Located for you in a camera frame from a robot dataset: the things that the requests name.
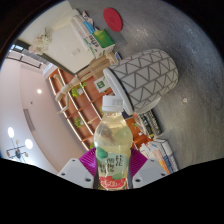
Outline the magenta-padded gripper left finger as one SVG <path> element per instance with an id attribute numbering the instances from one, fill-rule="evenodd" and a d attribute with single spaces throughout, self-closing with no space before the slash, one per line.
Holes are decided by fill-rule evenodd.
<path id="1" fill-rule="evenodd" d="M 95 148 L 90 149 L 80 158 L 71 158 L 58 176 L 84 188 L 92 189 L 97 173 Z"/>

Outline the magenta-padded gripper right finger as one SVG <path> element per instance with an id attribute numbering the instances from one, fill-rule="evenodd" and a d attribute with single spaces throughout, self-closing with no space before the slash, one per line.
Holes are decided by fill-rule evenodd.
<path id="1" fill-rule="evenodd" d="M 134 189 L 146 186 L 167 175 L 159 162 L 147 159 L 141 152 L 132 148 L 129 160 L 129 173 Z"/>

